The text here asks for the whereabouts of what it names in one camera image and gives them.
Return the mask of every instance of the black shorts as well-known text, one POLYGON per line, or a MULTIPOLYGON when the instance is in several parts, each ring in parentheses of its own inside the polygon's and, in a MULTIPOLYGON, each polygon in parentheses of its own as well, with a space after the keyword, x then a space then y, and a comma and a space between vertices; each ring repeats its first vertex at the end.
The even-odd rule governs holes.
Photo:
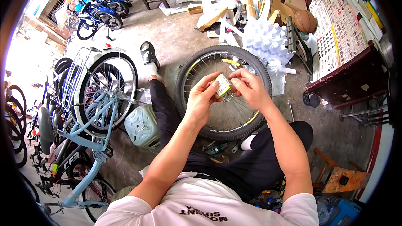
MULTIPOLYGON (((174 104, 168 97, 165 86, 160 81, 150 81, 151 101, 160 134, 160 142, 165 146, 172 138, 181 119, 174 104)), ((303 121, 290 123, 309 149, 313 141, 313 129, 303 121)), ((251 151, 228 163, 214 163, 209 155, 193 146, 183 172, 193 171, 208 174, 233 189, 244 202, 256 198, 262 191, 283 179, 275 155, 273 138, 269 128, 261 130, 252 140, 251 151)))

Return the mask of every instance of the concrete floor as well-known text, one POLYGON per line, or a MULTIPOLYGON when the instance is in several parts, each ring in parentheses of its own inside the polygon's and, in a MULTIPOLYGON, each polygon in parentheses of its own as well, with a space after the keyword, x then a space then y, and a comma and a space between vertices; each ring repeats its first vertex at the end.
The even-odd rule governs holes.
MULTIPOLYGON (((144 41, 152 42, 161 64, 159 73, 163 76, 168 94, 173 97, 179 66, 199 50, 218 45, 218 39, 207 38, 205 33, 194 30, 201 13, 189 15, 183 12, 165 16, 158 9, 157 3, 151 4, 153 10, 148 11, 141 0, 131 0, 131 2, 133 7, 130 8, 129 16, 123 20, 123 28, 110 34, 112 38, 116 38, 111 44, 128 51, 128 55, 137 67, 139 87, 147 87, 148 81, 141 70, 142 58, 139 47, 144 41)), ((92 40, 85 42, 78 40, 78 47, 93 45, 102 48, 106 41, 105 34, 106 29, 101 28, 92 40)), ((305 106, 302 93, 308 75, 297 60, 293 60, 293 63, 287 67, 296 69, 297 74, 286 77, 285 94, 274 97, 273 100, 284 117, 291 121, 287 104, 289 100, 293 106, 295 120, 306 121, 313 127, 314 141, 308 150, 312 180, 316 180, 324 163, 321 158, 316 157, 314 148, 319 148, 341 167, 351 168, 349 161, 354 161, 365 168, 374 129, 359 128, 358 122, 353 118, 346 118, 344 122, 340 122, 338 118, 340 110, 326 110, 322 106, 317 108, 305 106)), ((138 170, 151 163, 156 154, 134 146, 128 135, 121 130, 115 130, 112 133, 111 146, 114 156, 102 166, 100 173, 103 178, 111 183, 116 191, 129 185, 139 184, 142 177, 138 170)), ((224 154, 228 156, 228 159, 233 159, 240 155, 240 151, 233 155, 230 150, 226 150, 224 154)))

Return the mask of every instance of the plastic stool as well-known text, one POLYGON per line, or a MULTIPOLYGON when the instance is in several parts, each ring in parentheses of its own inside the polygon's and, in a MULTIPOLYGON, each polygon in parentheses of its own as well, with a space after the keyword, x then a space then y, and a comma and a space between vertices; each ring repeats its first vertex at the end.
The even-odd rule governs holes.
POLYGON ((156 117, 152 105, 139 106, 124 121, 131 142, 140 148, 155 148, 160 144, 156 117))

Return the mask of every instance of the white sock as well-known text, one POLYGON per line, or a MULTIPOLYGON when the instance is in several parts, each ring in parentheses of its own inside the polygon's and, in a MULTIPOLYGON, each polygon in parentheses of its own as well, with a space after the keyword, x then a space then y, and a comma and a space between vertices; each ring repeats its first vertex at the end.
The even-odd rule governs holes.
POLYGON ((158 75, 158 74, 157 74, 158 68, 156 67, 155 63, 153 63, 153 62, 144 65, 144 69, 145 69, 145 73, 146 73, 146 75, 148 76, 148 78, 149 78, 151 75, 158 75))
POLYGON ((253 140, 253 138, 256 136, 256 134, 252 134, 249 137, 247 137, 243 142, 242 142, 242 149, 244 151, 247 150, 252 150, 251 148, 251 141, 253 140))

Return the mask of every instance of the knee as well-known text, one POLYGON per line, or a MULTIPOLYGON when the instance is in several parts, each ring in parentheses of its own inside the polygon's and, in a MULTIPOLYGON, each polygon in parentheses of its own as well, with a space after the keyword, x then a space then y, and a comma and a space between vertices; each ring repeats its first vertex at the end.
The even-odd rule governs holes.
POLYGON ((314 135, 311 125, 304 121, 295 121, 293 123, 290 123, 290 126, 299 136, 301 142, 303 142, 305 149, 308 150, 311 146, 311 143, 313 143, 314 135))

